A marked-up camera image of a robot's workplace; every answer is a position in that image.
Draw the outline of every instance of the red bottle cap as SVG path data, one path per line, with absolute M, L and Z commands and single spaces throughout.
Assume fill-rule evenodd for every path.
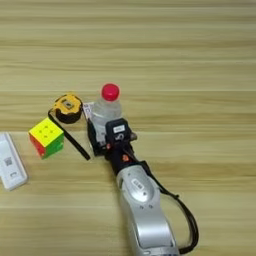
M 105 84 L 101 94 L 103 99 L 107 101 L 115 101 L 119 96 L 119 87 L 115 84 Z

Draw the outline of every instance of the bottle label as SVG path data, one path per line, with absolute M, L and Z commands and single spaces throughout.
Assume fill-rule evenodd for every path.
M 84 110 L 86 119 L 89 119 L 92 117 L 92 105 L 93 104 L 94 104 L 94 102 L 89 102 L 89 103 L 83 104 L 83 110 Z

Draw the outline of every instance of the rubik's cube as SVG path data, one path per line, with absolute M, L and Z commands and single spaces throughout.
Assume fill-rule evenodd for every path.
M 43 159 L 63 148 L 64 133 L 49 118 L 32 128 L 29 137 Z

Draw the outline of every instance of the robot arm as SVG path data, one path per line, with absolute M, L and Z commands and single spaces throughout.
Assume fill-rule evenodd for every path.
M 104 146 L 96 141 L 90 121 L 88 134 L 95 155 L 104 155 L 117 177 L 134 255 L 179 256 L 192 251 L 199 238 L 196 220 L 178 196 L 158 182 L 147 163 L 136 159 L 131 141 L 137 136 L 129 128 L 128 122 L 125 119 L 108 122 Z M 173 197 L 185 213 L 192 234 L 188 247 L 177 247 L 170 224 L 160 207 L 160 193 Z
M 178 256 L 172 230 L 160 207 L 160 191 L 141 165 L 120 171 L 117 183 L 136 256 Z

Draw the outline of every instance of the black strap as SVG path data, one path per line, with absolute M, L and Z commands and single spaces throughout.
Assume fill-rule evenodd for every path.
M 51 115 L 52 109 L 48 111 L 48 117 L 50 120 L 55 123 L 61 130 L 63 130 L 65 137 L 70 141 L 70 143 L 81 153 L 81 155 L 86 159 L 90 160 L 89 154 L 86 150 L 54 119 Z

